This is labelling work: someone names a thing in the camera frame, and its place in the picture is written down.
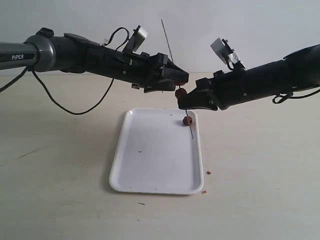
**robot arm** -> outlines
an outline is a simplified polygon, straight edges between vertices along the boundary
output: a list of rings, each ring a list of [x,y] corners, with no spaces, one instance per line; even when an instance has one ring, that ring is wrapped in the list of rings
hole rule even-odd
[[[218,38],[211,47],[231,72],[217,71],[213,78],[197,80],[196,88],[178,99],[180,109],[225,110],[269,96],[275,96],[273,103],[279,104],[310,96],[293,96],[294,92],[320,87],[320,45],[249,70],[245,70],[226,40]]]
[[[42,28],[25,43],[0,43],[0,70],[30,66],[37,72],[90,72],[131,83],[145,93],[174,91],[176,85],[187,83],[189,74],[167,55],[134,53],[146,37],[138,26],[118,51],[71,33],[54,36],[51,29]]]

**table surface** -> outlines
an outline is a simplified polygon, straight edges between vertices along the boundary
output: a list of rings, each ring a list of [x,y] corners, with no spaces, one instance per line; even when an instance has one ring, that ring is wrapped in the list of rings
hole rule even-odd
[[[191,74],[187,90],[210,76]],[[41,78],[73,111],[96,103],[110,83],[96,75]],[[196,111],[203,167],[212,172],[206,194],[119,193],[108,178],[124,113],[176,108],[174,93],[144,94],[115,81],[98,108],[74,116],[23,77],[0,94],[0,238],[319,239],[320,95],[271,100]]]

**food piece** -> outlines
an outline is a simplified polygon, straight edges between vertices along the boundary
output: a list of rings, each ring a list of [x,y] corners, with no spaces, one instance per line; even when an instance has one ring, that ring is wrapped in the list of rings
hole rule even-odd
[[[187,91],[184,88],[179,88],[175,91],[174,95],[177,99],[181,98],[183,95],[186,95]]]
[[[192,124],[192,117],[190,116],[185,116],[183,118],[183,124],[186,125],[186,126],[190,126]]]

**white wall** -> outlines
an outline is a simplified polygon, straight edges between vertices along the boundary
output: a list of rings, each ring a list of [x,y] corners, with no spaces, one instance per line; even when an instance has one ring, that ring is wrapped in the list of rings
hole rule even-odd
[[[140,51],[168,53],[163,18],[175,63],[214,72],[226,69],[210,49],[217,37],[229,39],[247,68],[319,44],[319,9],[319,0],[0,0],[0,41],[23,42],[47,27],[101,43],[120,26],[131,31],[140,24],[149,33]]]

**white tray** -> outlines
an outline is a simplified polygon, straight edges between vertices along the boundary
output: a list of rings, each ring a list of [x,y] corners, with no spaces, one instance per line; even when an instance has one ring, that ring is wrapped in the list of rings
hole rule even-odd
[[[204,184],[198,118],[179,109],[134,108],[124,118],[109,183],[119,192],[190,195]]]

